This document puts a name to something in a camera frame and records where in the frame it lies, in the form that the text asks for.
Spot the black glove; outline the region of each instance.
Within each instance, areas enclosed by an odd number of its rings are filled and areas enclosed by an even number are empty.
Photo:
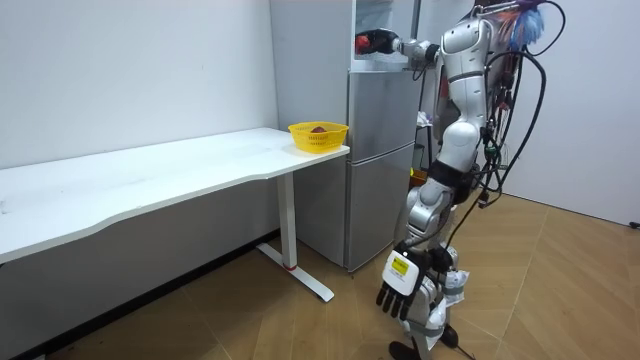
[[[363,44],[359,41],[359,38],[366,37],[366,42]],[[358,54],[371,54],[374,52],[380,52],[383,54],[393,54],[395,49],[393,48],[393,40],[397,39],[398,35],[391,30],[376,29],[363,31],[356,35],[356,53]]]
[[[416,281],[413,291],[408,296],[400,294],[389,286],[389,284],[382,282],[382,288],[380,292],[378,292],[376,304],[378,306],[382,305],[382,311],[388,312],[393,303],[390,314],[391,317],[395,318],[400,315],[400,320],[404,321],[407,319],[407,313],[409,312],[411,304],[413,304],[416,293],[420,290],[422,279],[424,279],[427,270],[431,266],[431,256],[424,250],[405,249],[403,243],[396,246],[394,250],[403,255],[406,253],[407,255],[405,255],[405,257],[418,266],[418,280]]]

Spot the freezer drawer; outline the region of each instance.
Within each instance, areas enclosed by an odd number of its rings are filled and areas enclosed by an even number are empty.
[[[411,72],[349,75],[349,160],[364,160],[399,149],[415,138],[420,81]]]
[[[354,271],[393,241],[409,188],[413,143],[357,165],[347,166],[345,263]]]

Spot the refrigerator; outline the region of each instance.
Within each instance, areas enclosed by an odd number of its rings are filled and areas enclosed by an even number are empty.
[[[294,173],[298,239],[348,271],[392,242],[422,90],[406,57],[356,55],[353,39],[368,27],[408,38],[414,9],[414,0],[271,0],[280,129],[349,126],[349,155]]]

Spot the plastic basket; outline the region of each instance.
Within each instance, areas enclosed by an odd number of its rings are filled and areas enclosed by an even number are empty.
[[[321,126],[323,133],[312,133],[311,130]],[[330,122],[307,122],[289,126],[293,141],[300,150],[314,154],[336,150],[344,142],[349,127]]]

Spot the white desk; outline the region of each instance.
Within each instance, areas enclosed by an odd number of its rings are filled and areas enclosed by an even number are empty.
[[[349,153],[298,150],[259,128],[0,170],[0,264],[118,221],[252,180],[277,177],[283,255],[258,248],[324,301],[331,290],[297,268],[292,172]]]

